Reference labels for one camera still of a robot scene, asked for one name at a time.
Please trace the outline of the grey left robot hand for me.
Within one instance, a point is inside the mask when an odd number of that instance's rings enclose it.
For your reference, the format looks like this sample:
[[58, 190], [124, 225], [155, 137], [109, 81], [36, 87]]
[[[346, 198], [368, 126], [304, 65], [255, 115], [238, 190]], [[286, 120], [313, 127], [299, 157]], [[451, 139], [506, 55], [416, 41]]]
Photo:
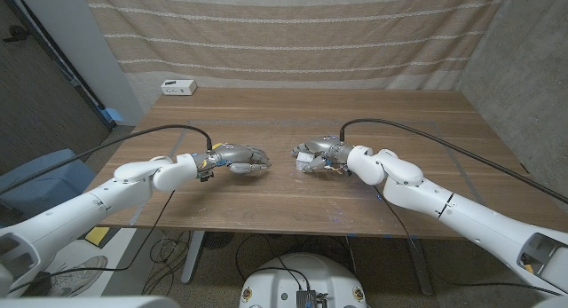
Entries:
[[237, 174], [265, 170], [271, 166], [267, 154], [253, 146], [218, 143], [210, 152], [217, 166], [227, 166]]

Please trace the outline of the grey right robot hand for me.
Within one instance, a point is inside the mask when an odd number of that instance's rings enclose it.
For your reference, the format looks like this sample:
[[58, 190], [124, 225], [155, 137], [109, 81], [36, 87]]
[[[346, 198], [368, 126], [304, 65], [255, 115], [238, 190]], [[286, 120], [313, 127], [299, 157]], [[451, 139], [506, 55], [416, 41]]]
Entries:
[[323, 169], [344, 173], [349, 172], [347, 159], [353, 148], [337, 136], [323, 136], [299, 144], [291, 154], [296, 158], [296, 167], [304, 173]]

